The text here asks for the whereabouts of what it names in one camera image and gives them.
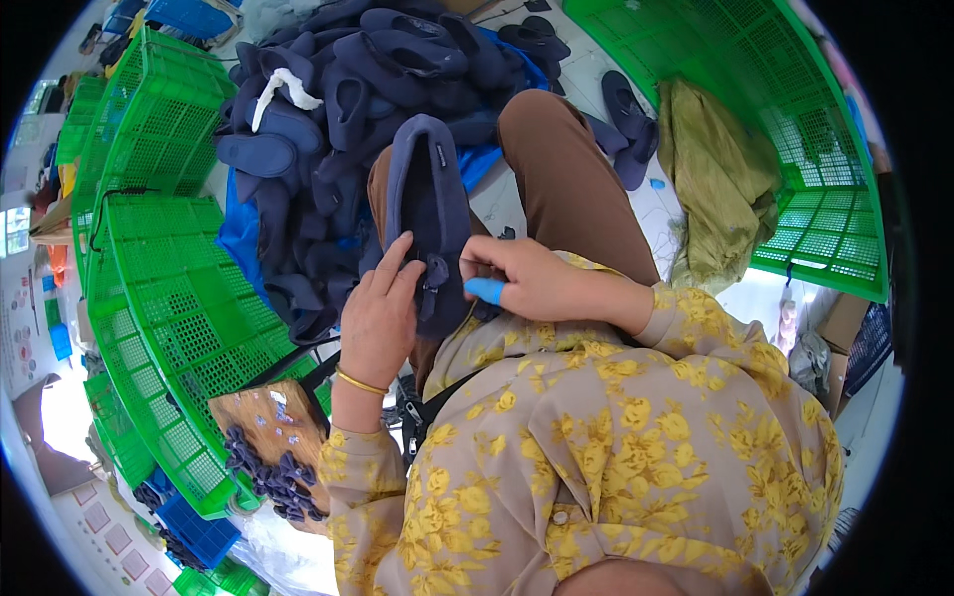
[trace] floral shirt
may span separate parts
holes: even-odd
[[[407,477],[385,430],[333,427],[319,476],[341,593],[551,594],[609,558],[694,574],[690,594],[792,591],[838,514],[834,427],[759,322],[653,289],[641,348],[592,321],[467,321],[425,398],[486,369]]]

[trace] woman's left hand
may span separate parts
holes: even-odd
[[[419,260],[401,267],[412,242],[410,232],[395,240],[377,269],[364,274],[342,311],[339,366],[372,387],[390,386],[414,347],[414,289],[427,267]]]

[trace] white fabric scrap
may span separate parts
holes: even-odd
[[[272,103],[272,97],[275,95],[275,89],[282,85],[288,85],[288,94],[292,97],[292,103],[300,110],[314,110],[324,103],[324,100],[312,97],[304,90],[301,79],[292,74],[288,69],[275,69],[271,78],[268,79],[268,85],[265,85],[265,91],[261,92],[259,101],[255,104],[255,115],[252,117],[252,132],[259,131],[261,124],[261,115],[265,113],[265,108]]]

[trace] slipper label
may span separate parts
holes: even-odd
[[[437,148],[437,156],[441,159],[441,167],[447,167],[447,160],[444,158],[444,147],[440,143],[434,143],[434,147]]]

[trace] woman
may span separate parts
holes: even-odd
[[[476,222],[462,273],[506,273],[506,312],[440,346],[415,342],[425,266],[401,268],[409,234],[344,308],[320,464],[342,594],[792,590],[838,514],[840,448],[820,404],[760,323],[659,282],[573,106],[523,92],[499,137],[534,239],[496,240]],[[368,182],[379,230],[389,159]],[[425,400],[484,370],[446,403],[405,478],[375,388],[408,356]]]

